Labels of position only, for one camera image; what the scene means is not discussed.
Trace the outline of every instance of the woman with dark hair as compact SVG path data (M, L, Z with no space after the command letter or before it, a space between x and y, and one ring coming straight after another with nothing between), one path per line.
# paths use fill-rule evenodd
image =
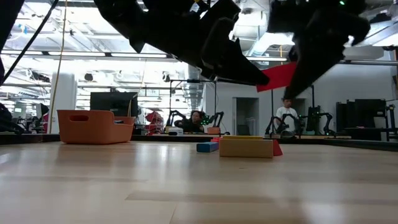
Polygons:
M185 133L204 133L205 129L201 125L203 112L192 111L191 117L185 121L178 121L178 127L184 129Z

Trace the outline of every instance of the orange storage bin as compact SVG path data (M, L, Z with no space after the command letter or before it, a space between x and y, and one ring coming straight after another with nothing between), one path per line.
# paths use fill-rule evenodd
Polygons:
M110 111L58 110L61 141L69 144L128 142L134 117L115 117Z

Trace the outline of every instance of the person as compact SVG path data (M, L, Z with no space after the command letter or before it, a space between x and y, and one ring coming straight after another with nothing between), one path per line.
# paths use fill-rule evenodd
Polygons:
M203 112L192 111L191 117L188 120L182 121L179 126L184 129L185 133L204 133L205 129L201 125L203 119Z
M278 110L276 111L276 117L282 119L284 114L291 114L291 115L293 115L293 117L299 118L297 116L296 110L291 107L292 106L292 100L290 100L290 99L282 99L282 101L283 101L284 106L278 108ZM280 121L278 119L275 119L275 120L276 120L276 123L278 125L280 125ZM289 125L289 127L286 128L286 130L292 131L292 132L295 131L295 122L294 122L293 118L291 118L290 116L286 117L285 120L284 120L284 123Z

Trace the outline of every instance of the blue block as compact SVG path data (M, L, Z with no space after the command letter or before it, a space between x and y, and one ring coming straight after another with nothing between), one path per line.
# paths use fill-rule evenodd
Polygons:
M197 144L197 152L213 152L218 149L218 142L203 142Z

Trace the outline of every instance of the white shirt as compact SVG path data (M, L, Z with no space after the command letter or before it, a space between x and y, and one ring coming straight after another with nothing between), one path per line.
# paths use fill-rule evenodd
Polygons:
M286 108L286 107L281 107L276 111L276 116L280 119L282 119L282 115L283 114L291 114L293 115L293 117L298 118L297 116L297 112L295 109L293 108ZM285 124L289 125L288 128L286 128L286 130L288 131L295 131L295 125L294 125L294 120L293 118L291 118L290 116L285 118Z

